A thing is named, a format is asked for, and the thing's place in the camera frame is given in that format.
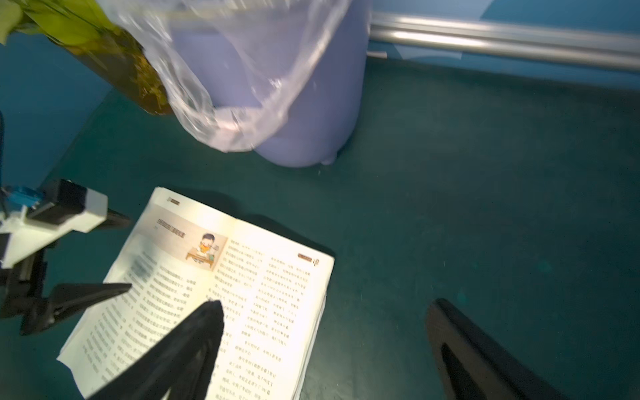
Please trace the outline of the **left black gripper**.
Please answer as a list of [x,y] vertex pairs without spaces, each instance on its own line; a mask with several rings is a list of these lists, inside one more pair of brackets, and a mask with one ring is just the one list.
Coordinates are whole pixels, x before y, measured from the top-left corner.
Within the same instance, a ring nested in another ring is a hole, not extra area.
[[[126,228],[130,218],[112,209],[97,229]],[[128,292],[131,283],[82,283],[60,284],[43,298],[43,285],[47,263],[47,250],[55,248],[55,242],[26,256],[11,270],[1,270],[1,318],[23,315],[21,335],[33,335],[82,313],[87,308]]]

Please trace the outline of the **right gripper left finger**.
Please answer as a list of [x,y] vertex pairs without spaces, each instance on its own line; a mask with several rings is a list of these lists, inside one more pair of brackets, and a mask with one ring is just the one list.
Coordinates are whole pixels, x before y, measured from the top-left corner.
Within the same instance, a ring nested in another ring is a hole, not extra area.
[[220,301],[207,301],[92,399],[205,399],[224,330]]

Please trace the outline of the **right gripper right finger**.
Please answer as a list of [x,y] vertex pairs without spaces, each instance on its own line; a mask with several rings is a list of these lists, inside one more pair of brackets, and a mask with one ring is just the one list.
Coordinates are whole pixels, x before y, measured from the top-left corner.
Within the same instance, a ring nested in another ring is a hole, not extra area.
[[428,308],[426,330],[448,399],[565,399],[450,301]]

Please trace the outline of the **magazine book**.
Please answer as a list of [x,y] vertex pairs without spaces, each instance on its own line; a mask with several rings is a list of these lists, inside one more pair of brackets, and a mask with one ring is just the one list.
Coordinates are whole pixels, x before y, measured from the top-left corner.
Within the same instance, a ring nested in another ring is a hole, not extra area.
[[197,307],[220,302],[210,399],[301,396],[332,256],[156,188],[105,278],[130,290],[89,308],[58,360],[81,395],[111,383]]

